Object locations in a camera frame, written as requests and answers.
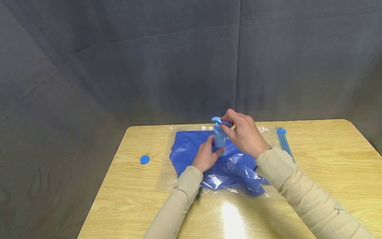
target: folded blue clothing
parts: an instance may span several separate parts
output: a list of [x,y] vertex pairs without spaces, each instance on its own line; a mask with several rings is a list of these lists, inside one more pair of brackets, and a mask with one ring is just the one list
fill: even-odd
[[[191,165],[199,146],[204,143],[213,131],[178,131],[171,148],[170,160],[178,177]],[[229,139],[227,154],[219,158],[209,170],[203,173],[202,187],[212,190],[241,189],[252,197],[264,194],[261,184],[269,184],[254,172],[255,160],[240,151]]]

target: gray fabric backdrop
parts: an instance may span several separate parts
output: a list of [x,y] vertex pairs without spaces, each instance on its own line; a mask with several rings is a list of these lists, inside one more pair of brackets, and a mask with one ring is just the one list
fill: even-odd
[[132,125],[345,118],[382,150],[381,4],[0,1],[0,238],[75,238]]

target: person's right hand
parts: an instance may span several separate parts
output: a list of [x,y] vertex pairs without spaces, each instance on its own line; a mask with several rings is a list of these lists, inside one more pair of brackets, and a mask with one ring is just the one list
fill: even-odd
[[258,158],[264,151],[270,149],[250,116],[237,113],[232,109],[227,110],[221,120],[228,120],[235,124],[235,130],[231,130],[225,124],[219,124],[230,140],[244,153]]

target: beige long-sleeve shirt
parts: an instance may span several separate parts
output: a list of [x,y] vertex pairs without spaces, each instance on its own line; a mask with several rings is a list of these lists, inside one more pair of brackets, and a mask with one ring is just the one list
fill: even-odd
[[[279,148],[267,150],[256,164],[256,173],[279,191],[316,238],[374,238],[331,195],[306,177],[287,152]],[[202,179],[200,170],[192,166],[186,168],[144,238],[176,238]]]

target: table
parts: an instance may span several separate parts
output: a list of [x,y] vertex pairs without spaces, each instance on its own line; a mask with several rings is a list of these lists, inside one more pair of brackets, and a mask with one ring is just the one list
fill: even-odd
[[[382,238],[382,158],[351,122],[259,122],[257,126],[284,127],[298,167]],[[127,129],[79,239],[142,238],[169,195],[156,186],[169,128]],[[139,159],[145,154],[150,162],[142,165]],[[203,193],[190,208],[178,238],[314,238],[275,189],[266,186],[265,190],[269,197],[251,198],[227,190]]]

